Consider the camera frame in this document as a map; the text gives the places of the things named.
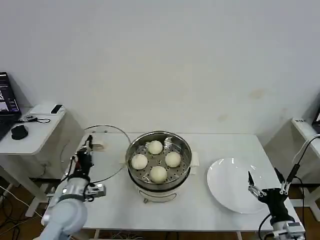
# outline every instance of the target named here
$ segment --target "white wall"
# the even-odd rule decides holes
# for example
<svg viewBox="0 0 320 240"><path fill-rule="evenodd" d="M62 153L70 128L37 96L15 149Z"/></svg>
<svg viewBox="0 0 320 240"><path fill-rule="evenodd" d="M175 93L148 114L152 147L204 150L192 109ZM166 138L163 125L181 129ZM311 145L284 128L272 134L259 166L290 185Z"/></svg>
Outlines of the white wall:
<svg viewBox="0 0 320 240"><path fill-rule="evenodd" d="M22 104L128 132L254 133L320 90L320 1L10 0L0 70Z"/></svg>

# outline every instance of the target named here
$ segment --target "laptop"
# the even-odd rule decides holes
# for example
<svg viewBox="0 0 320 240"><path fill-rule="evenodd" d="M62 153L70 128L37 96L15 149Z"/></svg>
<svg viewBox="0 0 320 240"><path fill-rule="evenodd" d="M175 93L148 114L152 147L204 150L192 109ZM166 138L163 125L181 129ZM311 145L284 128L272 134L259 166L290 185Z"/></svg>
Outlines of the laptop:
<svg viewBox="0 0 320 240"><path fill-rule="evenodd" d="M0 72L0 140L21 117L14 91L6 72Z"/></svg>

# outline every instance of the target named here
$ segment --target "small white device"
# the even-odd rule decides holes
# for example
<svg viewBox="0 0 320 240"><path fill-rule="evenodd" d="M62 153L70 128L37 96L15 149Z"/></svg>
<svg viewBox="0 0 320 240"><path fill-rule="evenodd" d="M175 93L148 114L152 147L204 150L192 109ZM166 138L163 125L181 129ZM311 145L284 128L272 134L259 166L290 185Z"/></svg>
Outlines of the small white device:
<svg viewBox="0 0 320 240"><path fill-rule="evenodd" d="M58 115L65 110L61 104L46 102L36 105L30 112L30 115Z"/></svg>

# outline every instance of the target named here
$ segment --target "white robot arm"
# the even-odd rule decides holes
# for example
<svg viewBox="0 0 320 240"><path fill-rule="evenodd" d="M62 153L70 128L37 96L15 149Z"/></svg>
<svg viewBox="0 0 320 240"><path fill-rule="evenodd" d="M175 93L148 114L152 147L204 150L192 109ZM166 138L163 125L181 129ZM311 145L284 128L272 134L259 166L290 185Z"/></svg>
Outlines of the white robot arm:
<svg viewBox="0 0 320 240"><path fill-rule="evenodd" d="M67 185L52 209L44 218L45 228L36 240L68 240L73 233L82 229L88 217L84 204L86 200L106 195L103 184L90 183L89 171L92 163L92 139L90 135L82 148L72 159L77 159L73 174L67 178Z"/></svg>

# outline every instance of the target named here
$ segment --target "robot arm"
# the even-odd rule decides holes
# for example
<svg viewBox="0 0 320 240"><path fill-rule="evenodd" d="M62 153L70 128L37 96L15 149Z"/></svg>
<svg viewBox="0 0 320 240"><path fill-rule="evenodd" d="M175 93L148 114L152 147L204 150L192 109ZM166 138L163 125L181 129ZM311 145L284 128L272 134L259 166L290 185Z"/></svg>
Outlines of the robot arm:
<svg viewBox="0 0 320 240"><path fill-rule="evenodd" d="M260 202L267 204L273 227L273 232L268 236L277 240L304 240L305 229L301 222L295 222L295 219L288 214L285 206L285 200L288 197L288 190L291 182L286 182L283 175L275 168L275 172L281 182L281 188L267 188L260 190L255 186L255 182L250 174L248 190Z"/></svg>
<svg viewBox="0 0 320 240"><path fill-rule="evenodd" d="M104 185L95 186L90 183L89 171L93 166L92 139L90 135L81 149L72 157L77 160L74 172L68 176L67 185L56 205L52 209L47 209L50 215L45 217L43 222L46 226L41 235L36 238L37 240L70 239L70 235L80 231L87 221L88 210L84 202L106 195Z"/></svg>

